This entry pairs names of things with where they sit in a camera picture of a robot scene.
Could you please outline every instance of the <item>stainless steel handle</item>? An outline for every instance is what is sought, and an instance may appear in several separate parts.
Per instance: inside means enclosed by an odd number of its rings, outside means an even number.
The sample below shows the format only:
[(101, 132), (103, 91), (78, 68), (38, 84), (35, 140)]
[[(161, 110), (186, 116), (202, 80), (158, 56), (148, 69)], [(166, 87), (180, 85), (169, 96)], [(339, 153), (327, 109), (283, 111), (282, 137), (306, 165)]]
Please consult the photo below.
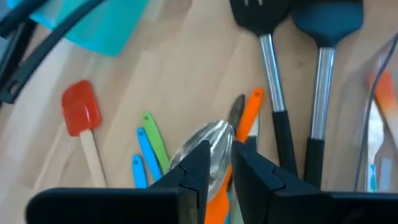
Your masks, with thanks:
[(334, 48), (325, 47), (319, 50), (311, 123), (311, 138), (316, 140), (325, 139), (326, 117), (328, 114), (334, 59)]
[(261, 52), (264, 59), (264, 65), (267, 70), (268, 89), (271, 96), (273, 112), (285, 111), (284, 94), (279, 80), (279, 71), (276, 62), (274, 44), (272, 35), (266, 34), (260, 36)]

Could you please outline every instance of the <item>red silicone spatula head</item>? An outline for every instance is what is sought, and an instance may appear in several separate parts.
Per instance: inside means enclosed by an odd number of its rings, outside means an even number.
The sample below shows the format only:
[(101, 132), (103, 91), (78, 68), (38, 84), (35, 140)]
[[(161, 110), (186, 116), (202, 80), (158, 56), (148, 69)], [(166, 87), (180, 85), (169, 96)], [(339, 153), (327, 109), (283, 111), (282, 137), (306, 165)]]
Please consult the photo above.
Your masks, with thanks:
[(62, 108), (71, 136), (78, 136), (82, 131), (95, 129), (101, 124), (94, 91), (87, 80), (67, 88), (62, 96)]

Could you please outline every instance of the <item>wooden spatula handle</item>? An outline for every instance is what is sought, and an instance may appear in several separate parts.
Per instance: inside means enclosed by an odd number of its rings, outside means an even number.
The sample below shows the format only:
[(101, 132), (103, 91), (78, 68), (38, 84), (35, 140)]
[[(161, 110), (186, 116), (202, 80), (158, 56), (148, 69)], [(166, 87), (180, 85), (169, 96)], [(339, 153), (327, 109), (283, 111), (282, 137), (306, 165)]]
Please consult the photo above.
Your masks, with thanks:
[(97, 147), (93, 132), (88, 129), (80, 133), (81, 144), (86, 155), (88, 168), (90, 169), (91, 176), (95, 187), (106, 187), (105, 175), (102, 169), (100, 157), (98, 155)]

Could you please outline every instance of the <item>black handle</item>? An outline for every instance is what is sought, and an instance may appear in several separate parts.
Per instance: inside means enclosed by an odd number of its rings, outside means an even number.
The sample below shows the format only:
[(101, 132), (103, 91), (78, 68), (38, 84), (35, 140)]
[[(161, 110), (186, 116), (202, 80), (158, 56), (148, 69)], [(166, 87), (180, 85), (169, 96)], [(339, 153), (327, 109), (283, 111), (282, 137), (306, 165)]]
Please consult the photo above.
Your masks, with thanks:
[(273, 112), (272, 119), (274, 120), (280, 167), (297, 176), (296, 158), (287, 111)]
[(0, 21), (0, 36), (6, 38), (16, 30), (20, 23), (26, 21), (29, 16), (48, 0), (24, 0), (19, 3)]
[(53, 32), (29, 55), (21, 67), (7, 81), (0, 92), (0, 100), (5, 103), (13, 103), (22, 91), (30, 76), (35, 72), (47, 54), (54, 48), (55, 44), (72, 29), (76, 23), (81, 21), (97, 5), (105, 0), (90, 0), (73, 11), (66, 19), (57, 26)]
[(319, 189), (322, 184), (323, 151), (325, 140), (308, 138), (305, 156), (304, 180)]

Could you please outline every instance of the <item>wooden countertop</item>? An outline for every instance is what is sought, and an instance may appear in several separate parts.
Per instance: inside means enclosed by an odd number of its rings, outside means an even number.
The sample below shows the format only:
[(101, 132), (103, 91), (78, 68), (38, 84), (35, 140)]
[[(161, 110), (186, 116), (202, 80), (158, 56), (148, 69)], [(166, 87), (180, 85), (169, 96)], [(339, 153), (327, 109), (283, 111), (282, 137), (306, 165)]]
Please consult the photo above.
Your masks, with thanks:
[[(324, 189), (330, 188), (327, 177), (341, 87), (398, 30), (397, 1), (364, 2), (364, 27), (342, 41), (336, 53)], [(38, 29), (30, 47), (47, 33)], [(317, 48), (291, 19), (278, 27), (274, 40), (302, 175)], [(134, 187), (131, 156), (140, 152), (136, 129), (143, 111), (154, 115), (172, 157), (201, 124), (225, 119), (238, 94), (249, 94), (258, 86), (267, 91), (259, 42), (236, 26), (227, 0), (151, 0), (118, 58), (61, 41), (18, 101), (0, 111), (0, 217), (4, 223), (23, 222), (25, 204), (40, 190), (91, 185), (80, 140), (68, 135), (60, 106), (66, 87), (81, 79), (95, 87), (103, 117), (95, 138), (110, 187)], [(259, 151), (277, 163), (268, 94), (265, 99)], [(54, 154), (49, 168), (37, 181), (50, 151)]]

